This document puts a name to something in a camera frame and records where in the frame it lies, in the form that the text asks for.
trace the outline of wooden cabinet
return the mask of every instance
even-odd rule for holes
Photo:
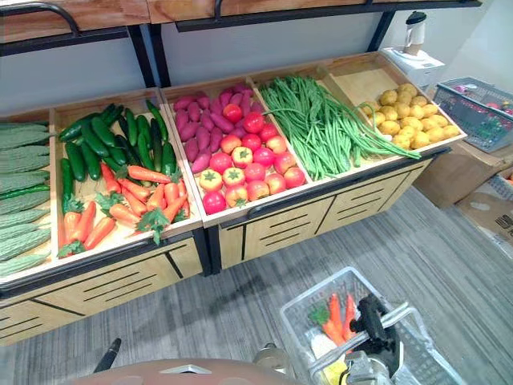
[[[33,301],[5,307],[0,309],[0,345],[9,345],[80,318],[78,314]]]

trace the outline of wooden drawer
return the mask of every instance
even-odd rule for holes
[[[0,310],[0,345],[10,345],[80,318],[78,314],[32,301],[4,307]]]
[[[77,283],[38,299],[91,315],[162,289],[202,270],[192,238],[162,248],[143,260],[131,262],[128,259],[125,262],[121,267],[106,268],[92,278],[80,279],[78,276]]]
[[[314,236],[331,199],[278,213],[246,226],[244,259],[249,260]]]

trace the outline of plastic shopping basket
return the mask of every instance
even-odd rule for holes
[[[351,294],[356,303],[359,303],[367,295],[374,294],[387,310],[392,310],[392,306],[386,299],[359,272],[351,267],[345,268],[325,279],[284,305],[280,311],[281,318],[289,336],[293,340],[295,353],[298,353],[296,355],[299,356],[301,365],[309,368],[310,377],[317,385],[329,384],[322,373],[324,368],[328,367],[347,350],[354,348],[354,343],[359,344],[366,339],[365,335],[363,335],[365,332],[360,333],[357,337],[349,340],[344,346],[339,346],[318,360],[315,359],[310,348],[308,331],[316,326],[309,320],[308,314],[319,305],[327,304],[329,297],[333,293],[338,294],[341,306],[344,307],[347,294]],[[406,309],[406,306],[403,306],[402,313],[412,314],[417,328],[414,328],[411,323],[401,318],[402,316],[399,316],[401,320],[395,323],[396,331],[404,345],[404,363],[392,378],[393,382],[397,385],[464,384],[458,373],[434,349],[433,342],[427,334],[418,312],[413,308]]]
[[[434,101],[468,135],[465,141],[484,152],[513,143],[512,94],[474,78],[461,78],[439,83]]]

